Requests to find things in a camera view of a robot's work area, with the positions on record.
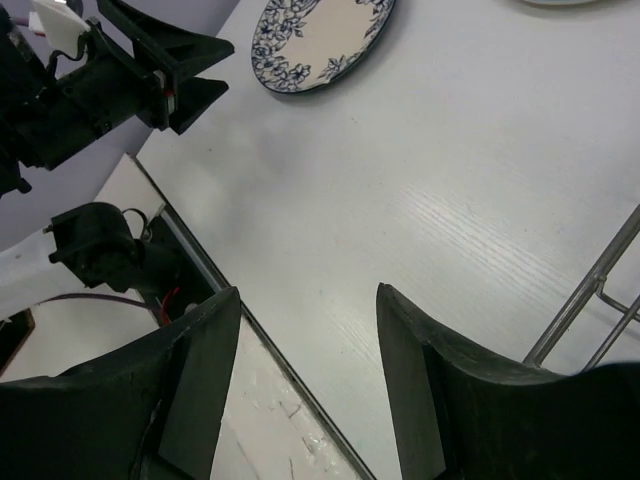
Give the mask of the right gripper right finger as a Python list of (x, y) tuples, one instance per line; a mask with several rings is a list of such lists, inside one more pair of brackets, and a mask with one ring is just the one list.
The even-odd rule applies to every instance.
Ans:
[(499, 355), (388, 284), (377, 328), (405, 479), (635, 479), (639, 367), (559, 375)]

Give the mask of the blue floral plate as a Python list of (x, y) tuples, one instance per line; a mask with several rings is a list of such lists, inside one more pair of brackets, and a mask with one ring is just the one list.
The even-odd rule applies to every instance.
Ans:
[(382, 37), (393, 0), (270, 1), (251, 42), (251, 66), (267, 90), (296, 95), (345, 76)]

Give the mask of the white watermelon plate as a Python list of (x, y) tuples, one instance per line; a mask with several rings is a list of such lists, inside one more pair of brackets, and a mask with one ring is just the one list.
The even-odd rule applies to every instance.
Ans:
[(589, 4), (596, 0), (523, 0), (523, 2), (545, 7), (566, 7)]

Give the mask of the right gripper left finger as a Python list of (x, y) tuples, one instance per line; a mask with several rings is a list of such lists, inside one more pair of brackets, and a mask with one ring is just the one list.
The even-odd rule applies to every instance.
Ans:
[(209, 478), (240, 319), (228, 288), (58, 376), (3, 383), (2, 478)]

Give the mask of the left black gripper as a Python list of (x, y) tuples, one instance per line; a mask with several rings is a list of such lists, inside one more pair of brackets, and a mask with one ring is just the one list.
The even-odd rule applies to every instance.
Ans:
[(169, 123), (183, 134), (229, 89), (221, 80), (186, 80), (177, 88), (171, 113), (172, 92), (153, 71), (197, 75), (231, 56), (233, 44), (162, 22), (123, 1), (99, 0), (97, 5), (131, 40), (135, 59), (102, 30), (91, 29), (77, 43), (82, 66), (58, 77), (62, 51), (53, 51), (43, 64), (20, 32), (1, 34), (4, 194), (30, 191), (23, 167), (54, 170), (132, 117), (157, 129)]

